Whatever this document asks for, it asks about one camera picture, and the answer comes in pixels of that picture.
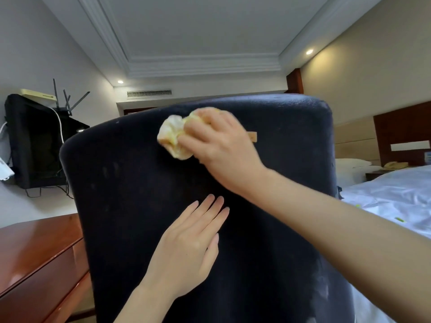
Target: hand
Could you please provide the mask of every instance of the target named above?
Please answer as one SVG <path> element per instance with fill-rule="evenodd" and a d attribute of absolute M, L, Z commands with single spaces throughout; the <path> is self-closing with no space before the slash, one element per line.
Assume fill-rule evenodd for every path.
<path fill-rule="evenodd" d="M 208 124 L 190 120 L 185 124 L 187 134 L 179 136 L 178 142 L 225 188 L 245 196 L 267 171 L 247 131 L 227 111 L 202 108 L 196 114 Z"/>
<path fill-rule="evenodd" d="M 173 301 L 208 277 L 218 255 L 217 232 L 229 214 L 229 207 L 220 212 L 223 197 L 214 198 L 189 205 L 165 231 L 141 282 L 145 289 Z"/>

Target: wall-mounted television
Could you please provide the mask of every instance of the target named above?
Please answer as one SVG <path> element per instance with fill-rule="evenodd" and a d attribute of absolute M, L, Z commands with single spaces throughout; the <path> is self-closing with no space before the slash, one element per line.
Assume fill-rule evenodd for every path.
<path fill-rule="evenodd" d="M 5 109 L 16 184 L 24 189 L 65 185 L 59 119 L 64 141 L 89 126 L 18 94 L 7 97 Z"/>

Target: black chair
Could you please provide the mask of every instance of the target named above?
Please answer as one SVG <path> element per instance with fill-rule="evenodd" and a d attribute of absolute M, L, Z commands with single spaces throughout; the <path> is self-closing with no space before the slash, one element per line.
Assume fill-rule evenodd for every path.
<path fill-rule="evenodd" d="M 164 322 L 353 323 L 350 285 L 306 240 L 224 189 L 196 158 L 176 160 L 157 143 L 170 114 L 184 117 L 206 106 L 228 110 L 256 131 L 255 146 L 268 168 L 337 194 L 331 111 L 316 98 L 217 98 L 87 129 L 65 143 L 60 157 L 84 231 L 97 321 L 115 320 L 165 229 L 187 205 L 213 193 L 231 208 L 217 261 L 204 283 L 174 302 Z"/>

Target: nightstand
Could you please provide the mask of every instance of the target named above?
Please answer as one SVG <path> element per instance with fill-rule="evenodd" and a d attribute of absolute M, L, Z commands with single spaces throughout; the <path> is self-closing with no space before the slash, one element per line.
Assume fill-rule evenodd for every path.
<path fill-rule="evenodd" d="M 367 181 L 371 181 L 374 180 L 377 177 L 380 177 L 382 174 L 388 173 L 388 172 L 392 172 L 392 171 L 387 171 L 387 170 L 377 170 L 377 171 L 373 171 L 373 172 L 369 172 L 365 174 L 365 178 Z"/>

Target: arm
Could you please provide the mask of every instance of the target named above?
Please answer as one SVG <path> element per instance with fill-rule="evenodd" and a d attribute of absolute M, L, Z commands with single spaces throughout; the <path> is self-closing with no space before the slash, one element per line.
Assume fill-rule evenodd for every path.
<path fill-rule="evenodd" d="M 192 120 L 178 140 L 221 184 L 302 235 L 397 322 L 429 320 L 429 239 L 265 168 L 232 114 L 199 115 L 210 125 Z"/>
<path fill-rule="evenodd" d="M 217 232 L 229 214 L 228 207 L 221 210 L 223 197 L 213 201 L 209 195 L 199 207 L 194 202 L 165 231 L 115 323 L 162 322 L 177 297 L 208 277 L 218 255 Z"/>

